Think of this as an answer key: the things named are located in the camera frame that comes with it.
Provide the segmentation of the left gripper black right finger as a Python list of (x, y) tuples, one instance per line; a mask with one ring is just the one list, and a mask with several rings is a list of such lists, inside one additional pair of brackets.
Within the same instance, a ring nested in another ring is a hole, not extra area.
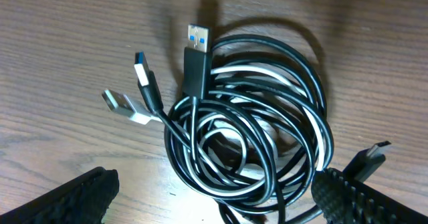
[(317, 172), (312, 197), (328, 223), (427, 224), (427, 216), (336, 169)]

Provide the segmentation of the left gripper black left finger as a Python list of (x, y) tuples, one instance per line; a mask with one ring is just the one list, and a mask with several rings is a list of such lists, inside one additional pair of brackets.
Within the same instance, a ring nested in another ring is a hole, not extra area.
[(101, 224), (119, 192), (115, 169), (96, 167), (56, 189), (1, 215), (2, 223)]

